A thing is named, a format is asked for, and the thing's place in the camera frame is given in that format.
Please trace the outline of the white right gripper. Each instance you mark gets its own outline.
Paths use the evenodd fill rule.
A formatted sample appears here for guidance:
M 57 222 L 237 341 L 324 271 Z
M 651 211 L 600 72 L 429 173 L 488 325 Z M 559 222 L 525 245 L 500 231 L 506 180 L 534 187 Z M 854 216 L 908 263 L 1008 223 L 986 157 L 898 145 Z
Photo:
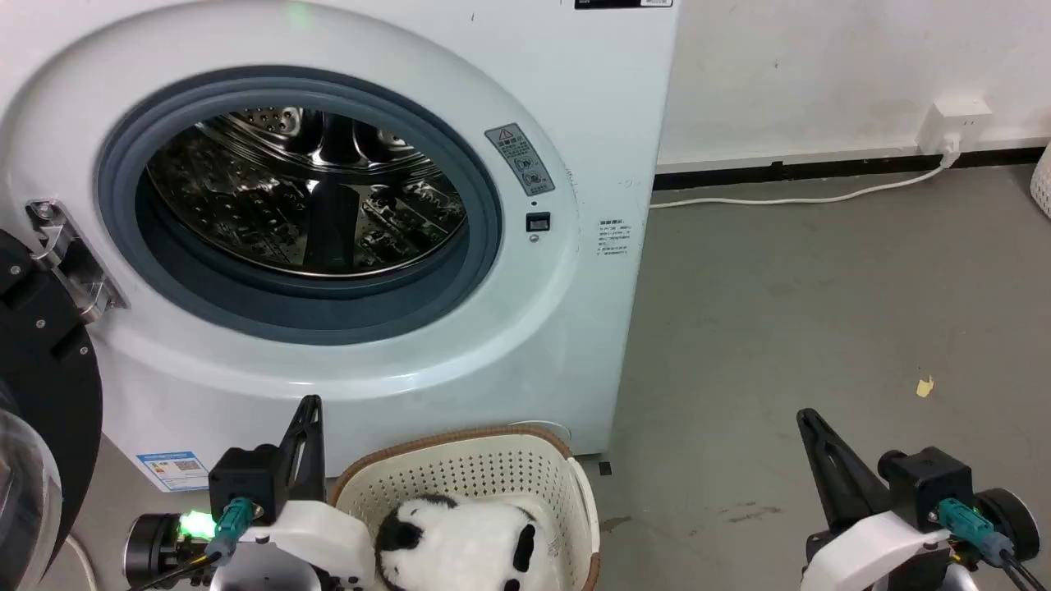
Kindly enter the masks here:
M 796 422 L 827 529 L 833 534 L 846 530 L 818 550 L 800 591 L 864 591 L 924 545 L 949 538 L 942 527 L 924 534 L 887 511 L 888 487 L 815 409 L 801 409 Z

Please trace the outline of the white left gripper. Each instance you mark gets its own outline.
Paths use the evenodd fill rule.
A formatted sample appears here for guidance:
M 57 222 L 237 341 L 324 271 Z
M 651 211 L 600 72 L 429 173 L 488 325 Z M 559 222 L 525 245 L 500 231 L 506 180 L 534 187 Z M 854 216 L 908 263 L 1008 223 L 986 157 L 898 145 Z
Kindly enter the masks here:
M 286 501 L 270 525 L 251 526 L 220 561 L 210 591 L 373 591 L 373 542 L 363 521 L 326 504 L 324 408 L 301 399 L 279 445 Z

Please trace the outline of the steel washing machine drum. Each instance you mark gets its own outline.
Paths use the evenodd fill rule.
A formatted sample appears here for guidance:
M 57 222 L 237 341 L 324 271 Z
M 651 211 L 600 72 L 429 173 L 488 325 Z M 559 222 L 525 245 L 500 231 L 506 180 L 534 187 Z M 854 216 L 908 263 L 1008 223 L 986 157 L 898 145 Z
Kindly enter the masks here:
M 401 272 L 462 235 L 449 176 L 401 135 L 339 113 L 255 106 L 177 133 L 145 172 L 195 240 L 270 272 Z

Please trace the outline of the white front-load washing machine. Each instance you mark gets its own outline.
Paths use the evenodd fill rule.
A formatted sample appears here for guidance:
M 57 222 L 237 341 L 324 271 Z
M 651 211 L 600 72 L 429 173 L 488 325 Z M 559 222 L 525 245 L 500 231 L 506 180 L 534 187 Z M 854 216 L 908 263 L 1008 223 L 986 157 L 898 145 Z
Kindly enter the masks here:
M 139 454 L 279 440 L 325 410 L 329 476 L 425 435 L 540 426 L 607 449 L 683 0 L 0 0 L 0 231 L 40 250 L 24 206 L 56 199 L 123 293 L 86 324 L 102 437 Z M 259 65 L 357 78 L 439 117 L 503 207 L 493 267 L 450 314 L 344 346 L 267 341 L 170 303 L 99 209 L 103 144 L 178 81 Z M 555 191 L 530 197 L 485 131 L 516 123 Z M 526 231 L 526 213 L 552 213 Z

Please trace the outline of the black round washing machine door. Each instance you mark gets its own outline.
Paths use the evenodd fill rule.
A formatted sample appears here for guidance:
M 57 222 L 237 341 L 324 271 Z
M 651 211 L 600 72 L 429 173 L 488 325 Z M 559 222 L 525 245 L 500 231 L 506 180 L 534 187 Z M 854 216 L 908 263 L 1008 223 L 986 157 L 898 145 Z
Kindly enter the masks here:
M 95 347 L 71 295 L 0 231 L 0 591 L 33 591 L 71 534 L 102 414 Z

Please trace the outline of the blue energy label sticker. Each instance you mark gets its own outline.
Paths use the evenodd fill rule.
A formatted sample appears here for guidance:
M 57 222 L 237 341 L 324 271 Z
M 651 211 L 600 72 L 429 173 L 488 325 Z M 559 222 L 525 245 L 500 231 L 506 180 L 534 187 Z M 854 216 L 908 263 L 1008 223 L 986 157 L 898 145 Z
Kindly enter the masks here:
M 166 493 L 188 493 L 208 487 L 208 471 L 194 452 L 139 454 L 136 458 Z

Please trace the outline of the black and white panda plush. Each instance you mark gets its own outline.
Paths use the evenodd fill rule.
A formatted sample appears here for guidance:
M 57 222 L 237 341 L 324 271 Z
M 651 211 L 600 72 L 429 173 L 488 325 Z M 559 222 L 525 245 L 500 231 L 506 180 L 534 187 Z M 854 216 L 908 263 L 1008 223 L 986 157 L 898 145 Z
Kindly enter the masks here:
M 552 541 L 513 502 L 424 494 L 384 516 L 374 554 L 389 591 L 560 591 Z

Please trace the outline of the cream perforated laundry basket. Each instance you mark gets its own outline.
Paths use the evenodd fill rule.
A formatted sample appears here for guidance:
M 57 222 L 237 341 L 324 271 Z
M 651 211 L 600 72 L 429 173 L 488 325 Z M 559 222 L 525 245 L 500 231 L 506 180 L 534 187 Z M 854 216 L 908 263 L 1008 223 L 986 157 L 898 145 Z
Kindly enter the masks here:
M 551 590 L 596 590 L 601 534 L 594 494 L 581 464 L 551 431 L 507 425 L 401 442 L 345 468 L 328 502 L 375 532 L 398 502 L 426 493 L 522 507 L 548 532 Z

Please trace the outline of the grey rubber door gasket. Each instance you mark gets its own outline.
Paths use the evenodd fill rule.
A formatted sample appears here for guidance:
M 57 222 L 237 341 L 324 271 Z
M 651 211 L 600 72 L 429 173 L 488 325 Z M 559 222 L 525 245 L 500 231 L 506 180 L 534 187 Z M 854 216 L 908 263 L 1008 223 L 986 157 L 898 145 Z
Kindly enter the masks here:
M 339 113 L 398 133 L 461 193 L 468 213 L 462 235 L 401 272 L 356 280 L 270 272 L 195 240 L 158 202 L 146 165 L 195 122 L 255 106 Z M 476 291 L 502 242 L 502 202 L 461 135 L 400 94 L 337 72 L 259 65 L 178 81 L 122 117 L 98 165 L 100 213 L 135 272 L 187 313 L 267 341 L 344 346 L 415 332 Z

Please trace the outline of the metal door hinge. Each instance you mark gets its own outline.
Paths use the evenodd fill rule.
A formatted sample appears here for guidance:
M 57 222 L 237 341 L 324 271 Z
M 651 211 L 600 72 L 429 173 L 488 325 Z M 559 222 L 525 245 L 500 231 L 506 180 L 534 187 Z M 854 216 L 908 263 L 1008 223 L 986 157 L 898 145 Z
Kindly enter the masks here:
M 55 274 L 71 295 L 83 324 L 92 324 L 127 302 L 108 270 L 95 258 L 67 207 L 56 199 L 37 199 L 24 206 L 40 250 L 30 254 L 37 266 Z

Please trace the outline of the black baseboard strip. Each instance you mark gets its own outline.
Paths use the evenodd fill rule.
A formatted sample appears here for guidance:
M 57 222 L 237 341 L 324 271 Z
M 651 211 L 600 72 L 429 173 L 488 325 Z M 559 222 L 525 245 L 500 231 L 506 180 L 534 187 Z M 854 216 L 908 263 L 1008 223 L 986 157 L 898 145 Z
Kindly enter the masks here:
M 953 167 L 1036 164 L 1044 150 L 1044 146 L 1040 146 L 962 152 Z M 879 174 L 924 174 L 933 171 L 941 160 L 941 156 L 901 156 L 856 158 L 856 160 L 822 163 L 785 164 L 782 161 L 774 161 L 772 164 L 766 166 L 722 169 L 722 171 L 658 174 L 654 176 L 653 190 L 697 190 L 697 188 L 720 185 L 792 182 Z

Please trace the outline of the white woven basket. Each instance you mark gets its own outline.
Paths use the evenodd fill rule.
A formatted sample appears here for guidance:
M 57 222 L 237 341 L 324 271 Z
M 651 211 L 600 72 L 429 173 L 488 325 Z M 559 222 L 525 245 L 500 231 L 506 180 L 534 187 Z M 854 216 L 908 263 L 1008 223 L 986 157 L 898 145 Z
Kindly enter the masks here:
M 1030 197 L 1040 213 L 1051 220 L 1051 141 L 1040 154 L 1029 184 Z

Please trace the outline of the grey warning sticker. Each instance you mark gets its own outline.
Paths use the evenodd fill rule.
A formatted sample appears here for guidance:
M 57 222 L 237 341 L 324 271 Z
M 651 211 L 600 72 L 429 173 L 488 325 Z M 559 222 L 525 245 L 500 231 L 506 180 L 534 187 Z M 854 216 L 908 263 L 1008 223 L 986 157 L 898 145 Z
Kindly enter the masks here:
M 544 161 L 516 123 L 485 131 L 485 138 L 502 156 L 521 188 L 530 197 L 555 191 Z

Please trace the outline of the white wall power socket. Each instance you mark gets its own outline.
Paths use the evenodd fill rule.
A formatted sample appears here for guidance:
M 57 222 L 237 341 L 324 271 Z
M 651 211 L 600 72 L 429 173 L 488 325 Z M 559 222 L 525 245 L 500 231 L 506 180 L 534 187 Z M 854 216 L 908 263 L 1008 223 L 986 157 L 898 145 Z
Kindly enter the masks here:
M 983 98 L 940 98 L 920 124 L 918 152 L 934 156 L 945 152 L 947 145 L 960 154 L 972 151 L 993 119 L 994 113 Z

